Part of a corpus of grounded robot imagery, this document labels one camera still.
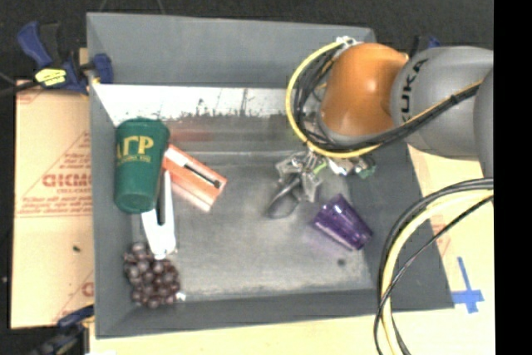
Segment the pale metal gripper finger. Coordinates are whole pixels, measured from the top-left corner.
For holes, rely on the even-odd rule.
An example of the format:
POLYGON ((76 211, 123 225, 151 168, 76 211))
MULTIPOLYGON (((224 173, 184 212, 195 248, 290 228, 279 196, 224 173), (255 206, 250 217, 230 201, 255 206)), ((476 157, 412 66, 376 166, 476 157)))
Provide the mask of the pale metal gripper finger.
POLYGON ((270 218, 282 219, 290 216, 298 203, 299 197, 296 190, 282 189, 270 203, 270 218))
POLYGON ((293 195, 295 186, 295 178, 283 183, 269 202, 265 214, 267 216, 290 216, 296 205, 296 199, 293 195))

